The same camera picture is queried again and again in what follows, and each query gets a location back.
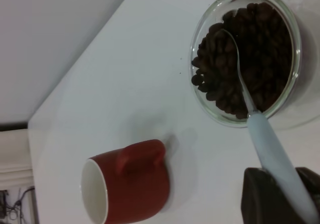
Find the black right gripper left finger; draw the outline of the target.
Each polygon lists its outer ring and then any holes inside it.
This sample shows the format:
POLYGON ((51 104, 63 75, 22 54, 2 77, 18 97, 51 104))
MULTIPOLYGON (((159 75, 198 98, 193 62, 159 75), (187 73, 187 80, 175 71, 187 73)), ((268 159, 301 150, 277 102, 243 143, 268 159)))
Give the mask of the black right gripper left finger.
POLYGON ((258 168, 244 171, 241 213, 245 224, 303 224, 276 182, 258 168))

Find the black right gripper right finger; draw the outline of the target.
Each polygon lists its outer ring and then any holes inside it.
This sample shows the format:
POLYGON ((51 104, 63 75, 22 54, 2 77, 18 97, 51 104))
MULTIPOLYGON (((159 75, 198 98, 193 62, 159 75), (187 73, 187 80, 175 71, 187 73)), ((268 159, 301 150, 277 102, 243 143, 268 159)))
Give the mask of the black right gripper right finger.
POLYGON ((307 189, 318 214, 320 213, 320 175, 306 167, 296 168, 305 188, 307 189))

